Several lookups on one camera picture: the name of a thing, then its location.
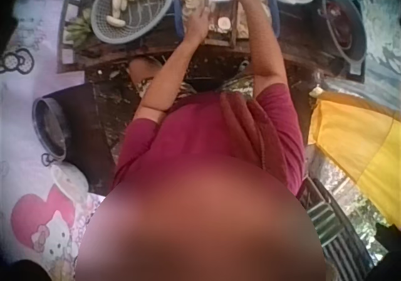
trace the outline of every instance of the bunch of bananas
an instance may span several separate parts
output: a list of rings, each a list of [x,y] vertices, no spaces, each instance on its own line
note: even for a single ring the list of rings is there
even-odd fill
[[[73,41],[74,48],[79,48],[92,32],[90,14],[90,8],[84,9],[82,16],[74,19],[72,24],[66,28],[68,34],[65,39],[66,41]]]

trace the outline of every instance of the gray plastic basket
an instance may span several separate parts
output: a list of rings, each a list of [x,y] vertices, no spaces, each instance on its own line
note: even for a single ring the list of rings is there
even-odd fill
[[[92,7],[91,23],[93,32],[106,43],[124,44],[133,41],[148,31],[164,17],[173,0],[139,0],[128,2],[120,19],[127,25],[116,28],[106,21],[112,15],[112,0],[95,0]]]

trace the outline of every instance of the sleeve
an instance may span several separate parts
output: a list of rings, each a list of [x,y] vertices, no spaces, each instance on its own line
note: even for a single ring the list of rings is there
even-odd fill
[[[303,138],[289,88],[276,83],[256,98],[277,130],[284,150],[289,176],[289,190],[296,195],[302,185],[305,163]]]
[[[149,119],[137,119],[130,123],[125,131],[112,188],[120,183],[132,163],[150,149],[158,129],[157,123]]]

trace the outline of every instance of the wooden table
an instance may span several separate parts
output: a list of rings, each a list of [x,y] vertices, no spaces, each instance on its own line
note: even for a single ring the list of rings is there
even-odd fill
[[[94,0],[65,0],[64,10],[60,21],[58,71],[60,73],[110,63],[111,61],[126,60],[136,55],[159,55],[173,51],[179,44],[179,37],[175,32],[174,9],[169,9],[163,20],[148,34],[138,40],[124,45],[110,45],[101,42],[92,36],[80,51],[74,53],[74,63],[64,65],[61,60],[62,49],[71,49],[71,45],[63,44],[63,28],[65,11],[69,4],[74,4],[82,9],[91,7]],[[321,41],[316,39],[311,20],[312,11],[316,10],[316,4],[287,5],[279,3],[279,15],[281,20],[281,34],[279,44],[288,62],[300,65],[312,70],[319,70],[325,75],[337,77],[347,74],[349,66],[344,59],[326,53],[321,47]],[[199,53],[220,54],[222,56],[249,56],[249,42],[240,40],[235,48],[218,46],[201,46]]]

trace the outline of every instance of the maroon t-shirt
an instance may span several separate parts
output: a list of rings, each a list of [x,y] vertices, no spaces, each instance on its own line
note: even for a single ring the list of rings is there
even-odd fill
[[[275,126],[287,164],[288,189],[301,187],[304,148],[298,116],[286,85],[266,88],[256,99]],[[137,119],[127,127],[114,185],[133,181],[135,173],[155,169],[157,163],[189,156],[233,156],[220,95],[187,97],[185,105],[170,113],[161,125]]]

